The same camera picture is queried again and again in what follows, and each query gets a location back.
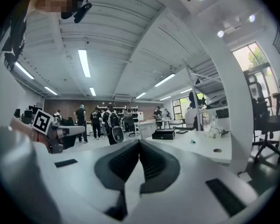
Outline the black computer monitor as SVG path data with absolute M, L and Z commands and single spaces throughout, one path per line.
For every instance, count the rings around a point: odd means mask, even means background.
M 221 110 L 216 110 L 216 117 L 218 119 L 228 118 L 229 117 L 229 110 L 228 110 L 228 108 L 221 109 Z

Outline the black white-striped backpack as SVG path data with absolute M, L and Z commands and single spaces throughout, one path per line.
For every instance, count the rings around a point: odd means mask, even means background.
M 120 118 L 118 117 L 117 113 L 115 112 L 109 112 L 108 116 L 108 125 L 110 128 L 114 129 L 116 127 L 120 126 Z

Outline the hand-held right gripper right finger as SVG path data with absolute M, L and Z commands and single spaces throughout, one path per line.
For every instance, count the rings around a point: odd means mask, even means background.
M 220 224 L 258 194 L 226 167 L 201 155 L 155 142 L 140 142 L 145 182 L 139 219 L 144 224 Z

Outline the white flower bouquet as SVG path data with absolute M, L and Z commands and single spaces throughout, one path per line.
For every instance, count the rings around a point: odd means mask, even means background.
M 228 118 L 213 119 L 204 130 L 204 136 L 207 138 L 220 138 L 230 132 L 230 124 Z

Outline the grey oval panel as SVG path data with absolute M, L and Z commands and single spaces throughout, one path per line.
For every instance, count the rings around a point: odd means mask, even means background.
M 121 143 L 124 140 L 123 130 L 120 126 L 115 126 L 112 128 L 112 136 L 116 143 Z

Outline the white metal staircase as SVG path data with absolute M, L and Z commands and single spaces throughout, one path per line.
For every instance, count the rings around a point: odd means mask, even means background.
M 206 96 L 207 104 L 218 96 L 225 96 L 223 82 L 212 59 L 205 55 L 183 61 L 187 85 L 193 88 L 196 94 Z

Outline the group of ceiling strip lights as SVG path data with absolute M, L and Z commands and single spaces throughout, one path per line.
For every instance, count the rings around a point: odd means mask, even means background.
M 88 64 L 88 60 L 87 60 L 87 51 L 85 49 L 78 50 L 78 56 L 79 56 L 79 60 L 80 60 L 80 63 L 82 65 L 82 70 L 84 72 L 85 77 L 86 78 L 91 78 L 91 74 L 90 74 L 90 70 L 89 70 L 89 64 Z M 32 79 L 32 80 L 35 79 L 35 77 L 33 77 L 19 62 L 16 62 L 15 66 L 18 67 L 30 79 Z M 166 81 L 170 80 L 171 78 L 173 78 L 175 75 L 176 74 L 170 74 L 169 76 L 167 76 L 166 78 L 161 80 L 159 83 L 157 83 L 155 85 L 155 87 L 159 87 L 164 82 L 166 82 Z M 49 92 L 51 92 L 53 95 L 58 96 L 58 94 L 56 92 L 54 92 L 53 90 L 51 90 L 49 87 L 44 87 L 44 88 L 46 90 L 48 90 Z M 91 87 L 89 89 L 91 91 L 92 96 L 96 96 L 94 88 Z M 146 94 L 146 92 L 143 92 L 142 94 L 137 96 L 135 99 L 139 99 L 139 98 L 143 97 L 145 94 Z

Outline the white work table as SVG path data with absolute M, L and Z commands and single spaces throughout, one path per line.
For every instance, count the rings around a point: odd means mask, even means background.
M 136 139 L 146 139 L 152 137 L 152 134 L 157 130 L 155 121 L 135 122 L 135 137 Z

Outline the person's left forearm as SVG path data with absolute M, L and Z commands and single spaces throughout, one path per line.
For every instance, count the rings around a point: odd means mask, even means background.
M 44 144 L 49 151 L 49 141 L 47 136 L 34 130 L 31 126 L 24 124 L 23 122 L 19 121 L 16 117 L 13 117 L 10 123 L 10 126 L 13 130 L 20 131 L 26 134 L 32 141 L 40 142 Z

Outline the black box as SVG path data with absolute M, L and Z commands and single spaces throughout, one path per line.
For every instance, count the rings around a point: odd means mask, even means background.
M 154 140 L 173 140 L 175 138 L 174 129 L 157 129 L 152 134 Z

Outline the white curved shell part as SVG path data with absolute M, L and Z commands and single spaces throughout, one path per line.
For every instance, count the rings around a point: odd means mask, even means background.
M 207 106 L 209 108 L 218 108 L 218 107 L 224 107 L 227 106 L 227 98 L 225 94 L 219 94 L 211 98 Z

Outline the black framed window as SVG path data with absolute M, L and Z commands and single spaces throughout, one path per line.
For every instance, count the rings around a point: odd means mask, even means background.
M 174 120 L 181 120 L 185 118 L 187 109 L 190 106 L 188 97 L 176 99 L 172 101 Z

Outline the white ceiling projector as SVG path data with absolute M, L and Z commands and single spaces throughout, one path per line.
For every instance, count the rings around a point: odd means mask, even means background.
M 236 17 L 230 19 L 229 21 L 224 22 L 223 27 L 224 27 L 224 33 L 227 35 L 240 29 L 242 27 L 240 17 L 236 16 Z

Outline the large bright window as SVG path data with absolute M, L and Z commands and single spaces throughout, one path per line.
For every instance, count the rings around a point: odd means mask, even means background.
M 251 72 L 267 98 L 279 92 L 273 70 L 259 45 L 254 42 L 232 52 L 243 72 Z

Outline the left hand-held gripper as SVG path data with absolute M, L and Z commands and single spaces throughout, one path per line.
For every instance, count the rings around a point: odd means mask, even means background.
M 77 136 L 86 131 L 84 126 L 59 126 L 56 118 L 42 110 L 37 111 L 32 128 L 47 136 L 51 154 L 73 147 Z

